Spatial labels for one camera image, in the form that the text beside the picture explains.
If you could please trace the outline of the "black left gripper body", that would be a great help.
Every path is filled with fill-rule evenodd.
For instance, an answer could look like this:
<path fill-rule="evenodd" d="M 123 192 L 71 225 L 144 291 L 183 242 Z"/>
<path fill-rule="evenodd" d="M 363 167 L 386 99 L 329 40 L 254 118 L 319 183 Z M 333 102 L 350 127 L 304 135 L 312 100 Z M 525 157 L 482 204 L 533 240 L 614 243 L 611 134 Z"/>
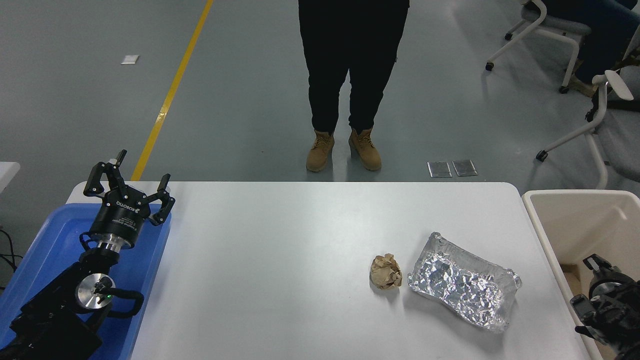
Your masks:
<path fill-rule="evenodd" d="M 116 242 L 124 249 L 135 247 L 151 210 L 148 204 L 142 204 L 146 194 L 131 186 L 126 186 L 125 190 L 126 194 L 118 188 L 105 194 L 90 227 L 90 242 Z"/>

